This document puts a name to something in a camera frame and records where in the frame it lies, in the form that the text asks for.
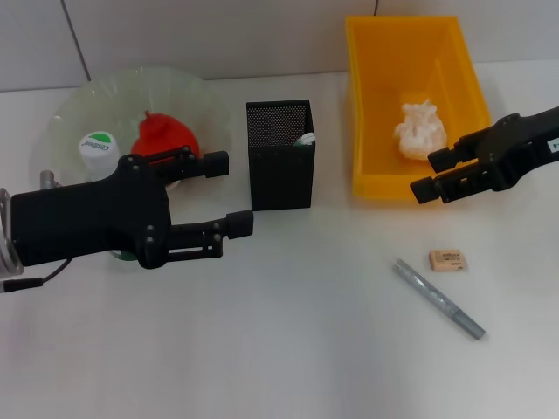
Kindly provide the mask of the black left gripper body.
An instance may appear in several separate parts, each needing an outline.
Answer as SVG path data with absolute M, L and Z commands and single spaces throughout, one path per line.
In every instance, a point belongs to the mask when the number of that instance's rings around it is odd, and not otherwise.
M 105 179 L 16 194 L 10 206 L 11 241 L 25 267 L 114 250 L 145 269 L 167 262 L 169 199 L 139 155 L 120 158 Z

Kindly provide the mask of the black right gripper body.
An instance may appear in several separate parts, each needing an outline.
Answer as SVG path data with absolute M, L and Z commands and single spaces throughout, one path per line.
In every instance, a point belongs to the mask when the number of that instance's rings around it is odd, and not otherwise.
M 492 190 L 512 188 L 528 172 L 558 161 L 558 109 L 501 118 L 488 128 L 476 156 Z

